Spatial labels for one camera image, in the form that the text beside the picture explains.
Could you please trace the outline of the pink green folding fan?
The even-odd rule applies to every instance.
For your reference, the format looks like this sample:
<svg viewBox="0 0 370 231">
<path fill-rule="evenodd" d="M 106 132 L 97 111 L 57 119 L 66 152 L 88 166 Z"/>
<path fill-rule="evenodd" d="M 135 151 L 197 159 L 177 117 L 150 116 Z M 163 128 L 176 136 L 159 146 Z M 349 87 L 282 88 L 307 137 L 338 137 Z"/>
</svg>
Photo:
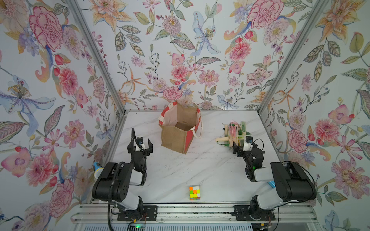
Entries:
<svg viewBox="0 0 370 231">
<path fill-rule="evenodd" d="M 228 142 L 229 145 L 233 144 L 233 135 L 232 132 L 230 132 L 230 125 L 225 125 L 225 137 L 226 137 L 226 142 Z"/>
</svg>

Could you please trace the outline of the red burlap tote bag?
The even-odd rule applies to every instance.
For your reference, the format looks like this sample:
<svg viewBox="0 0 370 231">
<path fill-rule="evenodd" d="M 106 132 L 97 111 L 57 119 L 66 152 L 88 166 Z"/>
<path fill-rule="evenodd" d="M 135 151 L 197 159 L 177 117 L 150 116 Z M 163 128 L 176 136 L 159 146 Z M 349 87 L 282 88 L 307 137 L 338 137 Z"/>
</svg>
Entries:
<svg viewBox="0 0 370 231">
<path fill-rule="evenodd" d="M 202 136 L 202 118 L 198 107 L 184 107 L 178 101 L 170 103 L 159 118 L 161 145 L 186 154 L 194 138 Z"/>
</svg>

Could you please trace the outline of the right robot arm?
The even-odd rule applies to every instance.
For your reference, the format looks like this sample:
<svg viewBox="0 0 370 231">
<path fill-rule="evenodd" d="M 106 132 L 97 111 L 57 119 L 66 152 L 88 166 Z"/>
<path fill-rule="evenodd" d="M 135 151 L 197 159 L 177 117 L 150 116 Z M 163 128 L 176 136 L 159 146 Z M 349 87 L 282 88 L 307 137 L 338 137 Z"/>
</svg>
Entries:
<svg viewBox="0 0 370 231">
<path fill-rule="evenodd" d="M 271 162 L 270 166 L 264 167 L 265 151 L 254 143 L 243 147 L 233 143 L 233 154 L 243 158 L 246 163 L 246 176 L 251 182 L 275 184 L 270 191 L 252 198 L 250 212 L 270 211 L 287 203 L 303 203 L 316 198 L 314 181 L 298 163 Z"/>
</svg>

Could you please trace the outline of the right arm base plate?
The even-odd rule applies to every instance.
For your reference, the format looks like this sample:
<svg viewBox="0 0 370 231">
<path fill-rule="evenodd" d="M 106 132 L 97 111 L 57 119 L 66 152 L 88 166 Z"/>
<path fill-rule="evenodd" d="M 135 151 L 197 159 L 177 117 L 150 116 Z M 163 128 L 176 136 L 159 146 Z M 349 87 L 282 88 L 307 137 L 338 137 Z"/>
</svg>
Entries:
<svg viewBox="0 0 370 231">
<path fill-rule="evenodd" d="M 275 221 L 276 217 L 273 210 L 262 210 L 259 207 L 251 208 L 250 205 L 235 205 L 232 216 L 237 221 Z"/>
</svg>

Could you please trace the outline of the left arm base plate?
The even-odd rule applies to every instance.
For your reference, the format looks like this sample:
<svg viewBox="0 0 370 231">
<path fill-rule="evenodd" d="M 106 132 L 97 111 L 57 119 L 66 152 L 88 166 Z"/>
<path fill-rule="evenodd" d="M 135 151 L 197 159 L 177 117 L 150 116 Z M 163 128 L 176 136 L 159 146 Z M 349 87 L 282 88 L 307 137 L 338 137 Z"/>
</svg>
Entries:
<svg viewBox="0 0 370 231">
<path fill-rule="evenodd" d="M 118 213 L 117 221 L 156 221 L 158 206 L 142 206 L 137 210 L 126 210 Z"/>
</svg>

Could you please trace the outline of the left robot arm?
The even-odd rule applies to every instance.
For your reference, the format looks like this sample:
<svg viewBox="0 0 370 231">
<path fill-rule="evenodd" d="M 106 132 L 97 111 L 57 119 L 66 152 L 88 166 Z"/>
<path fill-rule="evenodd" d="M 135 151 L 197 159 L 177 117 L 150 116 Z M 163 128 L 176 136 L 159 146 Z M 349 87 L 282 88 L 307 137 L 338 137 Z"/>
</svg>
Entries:
<svg viewBox="0 0 370 231">
<path fill-rule="evenodd" d="M 130 186 L 143 186 L 147 178 L 147 157 L 153 153 L 153 144 L 148 141 L 145 147 L 142 137 L 132 139 L 128 145 L 131 155 L 129 163 L 109 162 L 105 166 L 93 164 L 94 178 L 93 199 L 108 202 L 123 211 L 141 211 L 141 197 L 133 194 Z"/>
</svg>

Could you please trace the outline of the pink fan with tassel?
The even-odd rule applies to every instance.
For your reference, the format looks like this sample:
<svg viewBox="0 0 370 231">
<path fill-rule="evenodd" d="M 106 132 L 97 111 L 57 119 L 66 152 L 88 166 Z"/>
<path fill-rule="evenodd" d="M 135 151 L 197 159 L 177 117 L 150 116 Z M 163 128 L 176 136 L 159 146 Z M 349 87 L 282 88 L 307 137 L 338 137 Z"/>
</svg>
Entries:
<svg viewBox="0 0 370 231">
<path fill-rule="evenodd" d="M 238 136 L 239 135 L 239 130 L 240 130 L 239 123 L 231 122 L 229 125 L 230 125 L 230 129 L 232 129 L 232 130 L 230 130 L 230 132 L 232 132 L 233 137 Z"/>
</svg>

